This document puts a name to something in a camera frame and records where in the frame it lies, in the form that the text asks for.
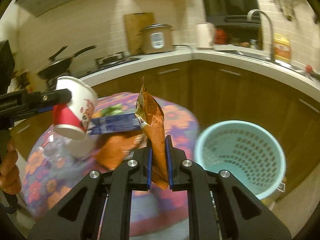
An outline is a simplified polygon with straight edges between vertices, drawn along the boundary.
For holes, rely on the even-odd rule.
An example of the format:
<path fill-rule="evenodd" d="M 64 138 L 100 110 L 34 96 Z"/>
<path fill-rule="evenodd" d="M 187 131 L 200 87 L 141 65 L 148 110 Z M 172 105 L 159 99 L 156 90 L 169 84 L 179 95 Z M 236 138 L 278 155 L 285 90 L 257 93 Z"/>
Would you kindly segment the left hand orange glove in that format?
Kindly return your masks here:
<path fill-rule="evenodd" d="M 20 172 L 16 165 L 18 153 L 12 137 L 7 143 L 7 152 L 1 163 L 0 185 L 1 190 L 10 195 L 16 195 L 21 191 L 22 184 Z"/>

